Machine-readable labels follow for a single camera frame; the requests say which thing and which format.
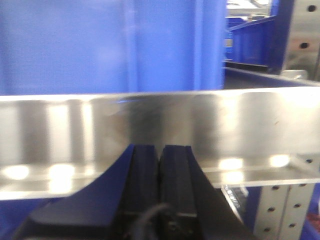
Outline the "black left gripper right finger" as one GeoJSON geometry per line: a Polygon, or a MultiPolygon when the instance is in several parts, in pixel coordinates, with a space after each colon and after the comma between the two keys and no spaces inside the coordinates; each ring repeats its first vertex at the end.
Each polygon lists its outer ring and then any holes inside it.
{"type": "Polygon", "coordinates": [[[203,173],[190,146],[166,145],[160,157],[162,240],[254,240],[203,173]]]}

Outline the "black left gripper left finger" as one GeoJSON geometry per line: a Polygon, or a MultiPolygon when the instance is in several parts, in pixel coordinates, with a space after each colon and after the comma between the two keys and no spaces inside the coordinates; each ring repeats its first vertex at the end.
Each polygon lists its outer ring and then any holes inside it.
{"type": "Polygon", "coordinates": [[[14,240],[111,240],[158,203],[153,145],[130,144],[98,178],[76,193],[33,210],[14,240]]]}

